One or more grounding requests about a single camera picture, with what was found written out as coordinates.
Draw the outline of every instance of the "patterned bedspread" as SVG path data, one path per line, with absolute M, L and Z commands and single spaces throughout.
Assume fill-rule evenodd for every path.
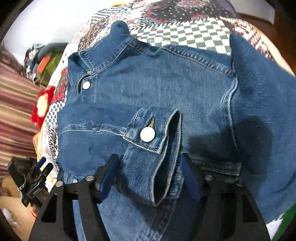
M 49 82 L 57 88 L 44 122 L 42 146 L 47 161 L 55 164 L 53 179 L 58 173 L 57 113 L 67 101 L 67 58 L 107 36 L 118 20 L 127 23 L 131 35 L 153 46 L 187 45 L 230 55 L 229 35 L 236 32 L 265 57 L 272 58 L 260 34 L 239 19 L 226 0 L 136 0 L 98 11 L 66 47 Z

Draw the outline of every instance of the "denim jacket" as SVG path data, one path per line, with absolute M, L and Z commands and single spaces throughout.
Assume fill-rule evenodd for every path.
M 118 21 L 95 46 L 69 57 L 57 162 L 71 183 L 112 153 L 121 157 L 98 206 L 111 240 L 187 239 L 197 204 L 182 191 L 183 152 L 205 170 L 240 176 L 266 222 L 296 201 L 295 78 L 238 35 L 230 46 L 231 56 L 153 47 Z M 148 126 L 155 133 L 145 142 Z

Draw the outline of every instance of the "white round button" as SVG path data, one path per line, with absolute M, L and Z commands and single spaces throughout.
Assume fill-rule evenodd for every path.
M 83 83 L 82 88 L 87 90 L 91 86 L 91 83 L 89 81 L 86 81 Z
M 140 138 L 144 142 L 150 142 L 155 137 L 155 130 L 152 127 L 145 127 L 141 130 Z

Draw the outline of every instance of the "screw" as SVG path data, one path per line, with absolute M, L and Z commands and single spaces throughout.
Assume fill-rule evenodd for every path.
M 213 177 L 211 175 L 206 175 L 205 176 L 205 179 L 208 180 L 208 181 L 212 181 L 213 180 Z
M 242 181 L 241 180 L 238 180 L 237 183 L 236 183 L 236 185 L 239 186 L 239 187 L 242 187 Z
M 61 186 L 63 186 L 63 182 L 62 181 L 58 181 L 58 182 L 56 182 L 56 187 L 61 187 Z
M 89 181 L 92 181 L 94 179 L 94 176 L 93 175 L 89 175 L 85 178 L 85 180 L 87 180 L 88 182 Z

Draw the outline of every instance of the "white wall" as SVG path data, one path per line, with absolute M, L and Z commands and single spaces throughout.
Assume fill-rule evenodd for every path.
M 23 64 L 32 43 L 71 42 L 90 17 L 118 0 L 34 0 L 15 20 L 4 44 Z
M 237 12 L 253 15 L 274 23 L 275 10 L 265 0 L 229 0 Z

